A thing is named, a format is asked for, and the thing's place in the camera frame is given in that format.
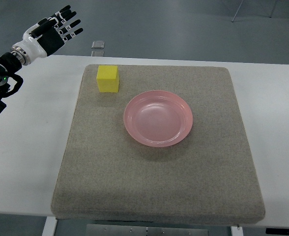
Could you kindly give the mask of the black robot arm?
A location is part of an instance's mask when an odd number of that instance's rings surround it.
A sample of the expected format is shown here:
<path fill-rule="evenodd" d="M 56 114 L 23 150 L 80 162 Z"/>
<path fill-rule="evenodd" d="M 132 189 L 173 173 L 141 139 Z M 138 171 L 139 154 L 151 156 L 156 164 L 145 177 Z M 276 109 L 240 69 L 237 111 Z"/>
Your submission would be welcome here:
<path fill-rule="evenodd" d="M 6 108 L 2 99 L 19 91 L 24 82 L 23 78 L 16 74 L 24 63 L 24 58 L 15 51 L 0 57 L 0 114 Z"/>

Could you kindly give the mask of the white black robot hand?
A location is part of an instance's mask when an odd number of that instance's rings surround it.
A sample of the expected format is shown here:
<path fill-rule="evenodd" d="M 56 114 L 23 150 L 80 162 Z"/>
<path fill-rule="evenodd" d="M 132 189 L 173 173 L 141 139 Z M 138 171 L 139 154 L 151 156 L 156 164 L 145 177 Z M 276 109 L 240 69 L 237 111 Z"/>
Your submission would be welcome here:
<path fill-rule="evenodd" d="M 43 18 L 24 32 L 22 41 L 11 47 L 11 54 L 22 65 L 29 65 L 37 58 L 54 54 L 66 42 L 83 32 L 82 28 L 77 28 L 81 20 L 73 20 L 75 16 L 76 12 L 67 5 L 52 16 Z"/>

